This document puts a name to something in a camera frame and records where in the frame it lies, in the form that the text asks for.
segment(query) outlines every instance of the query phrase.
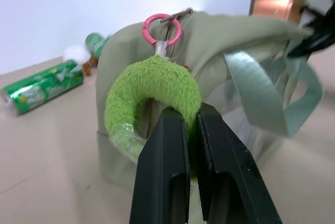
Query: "white plush toy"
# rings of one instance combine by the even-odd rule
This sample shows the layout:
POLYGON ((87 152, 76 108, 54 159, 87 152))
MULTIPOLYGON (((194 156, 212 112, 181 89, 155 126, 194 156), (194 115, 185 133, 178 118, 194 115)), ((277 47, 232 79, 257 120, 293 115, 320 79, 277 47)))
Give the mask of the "white plush toy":
POLYGON ((89 51, 81 45, 69 46, 64 50, 63 62, 73 59, 80 65, 87 63, 91 57, 89 51))

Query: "green fuzzy toy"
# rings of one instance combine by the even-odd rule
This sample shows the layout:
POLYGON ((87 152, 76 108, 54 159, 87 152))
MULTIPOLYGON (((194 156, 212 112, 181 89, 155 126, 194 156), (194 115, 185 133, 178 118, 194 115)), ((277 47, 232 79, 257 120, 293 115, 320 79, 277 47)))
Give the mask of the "green fuzzy toy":
POLYGON ((179 111, 185 119, 188 136, 195 127, 196 114, 202 102, 197 83, 183 66, 160 55, 128 66, 108 93, 105 126, 112 143, 134 161, 145 144, 134 128, 141 107, 148 98, 179 111))

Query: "zipper pull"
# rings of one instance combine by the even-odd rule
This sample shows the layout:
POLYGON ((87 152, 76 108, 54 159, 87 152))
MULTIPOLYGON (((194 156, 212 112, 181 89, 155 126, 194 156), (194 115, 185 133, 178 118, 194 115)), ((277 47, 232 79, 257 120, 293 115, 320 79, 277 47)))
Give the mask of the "zipper pull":
POLYGON ((166 21, 170 21, 170 20, 172 20, 173 18, 177 18, 177 17, 179 17, 179 16, 185 15, 185 14, 187 14, 187 13, 192 14, 192 13, 193 13, 193 9, 192 9, 192 8, 187 8, 186 10, 183 10, 183 11, 181 11, 181 12, 178 12, 178 13, 175 13, 175 14, 173 14, 173 15, 170 15, 170 16, 168 16, 167 18, 161 19, 161 24, 164 23, 164 22, 166 22, 166 21))

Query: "pink carabiner ring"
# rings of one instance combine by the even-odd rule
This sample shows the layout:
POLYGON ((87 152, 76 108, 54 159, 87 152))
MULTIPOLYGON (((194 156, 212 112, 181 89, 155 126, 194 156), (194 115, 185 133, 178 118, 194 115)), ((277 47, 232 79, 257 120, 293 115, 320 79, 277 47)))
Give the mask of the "pink carabiner ring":
MULTIPOLYGON (((149 26, 150 24, 157 20, 157 19, 164 19, 169 17, 169 15, 167 14, 155 14, 153 16, 150 16, 149 18, 147 18, 142 26, 142 35, 144 37, 144 39, 151 45, 155 45, 157 40, 152 38, 152 36, 149 34, 149 26)), ((172 18, 171 22, 173 23, 173 25, 176 27, 176 34, 174 35, 174 37, 169 41, 169 43, 167 44, 167 46, 172 46, 174 45, 180 38, 180 36, 182 35, 182 26, 180 25, 179 21, 176 18, 172 18)))

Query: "floor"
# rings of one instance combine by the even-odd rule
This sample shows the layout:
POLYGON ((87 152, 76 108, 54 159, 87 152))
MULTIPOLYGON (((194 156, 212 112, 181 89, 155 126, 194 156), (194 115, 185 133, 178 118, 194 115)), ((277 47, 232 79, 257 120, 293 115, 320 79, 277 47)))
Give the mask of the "floor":
MULTIPOLYGON (((331 91, 259 163, 284 224, 334 223, 334 122, 331 91)), ((0 108, 0 223, 128 223, 131 195, 100 179, 96 129, 95 75, 25 115, 0 108)))
POLYGON ((286 19, 290 9, 290 0, 255 0, 253 15, 286 19))

